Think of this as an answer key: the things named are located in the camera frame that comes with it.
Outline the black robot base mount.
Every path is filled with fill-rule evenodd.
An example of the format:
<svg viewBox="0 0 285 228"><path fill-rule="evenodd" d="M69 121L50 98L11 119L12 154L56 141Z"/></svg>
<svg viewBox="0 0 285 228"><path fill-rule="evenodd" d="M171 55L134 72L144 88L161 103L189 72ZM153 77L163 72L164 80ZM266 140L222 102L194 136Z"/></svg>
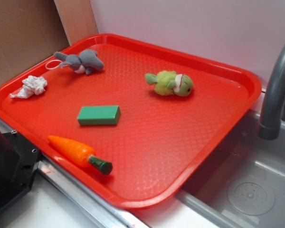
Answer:
<svg viewBox="0 0 285 228"><path fill-rule="evenodd" d="M22 134L0 132L0 214L31 190L39 158Z"/></svg>

